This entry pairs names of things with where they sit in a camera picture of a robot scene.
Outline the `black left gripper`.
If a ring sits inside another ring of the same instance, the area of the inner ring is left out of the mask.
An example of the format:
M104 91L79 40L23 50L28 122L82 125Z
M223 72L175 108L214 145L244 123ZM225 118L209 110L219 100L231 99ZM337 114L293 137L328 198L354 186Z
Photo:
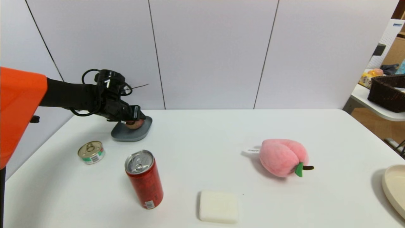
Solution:
M127 125L134 125L137 120L141 119L145 120L146 115L139 110L137 105L120 105L120 122L126 122Z

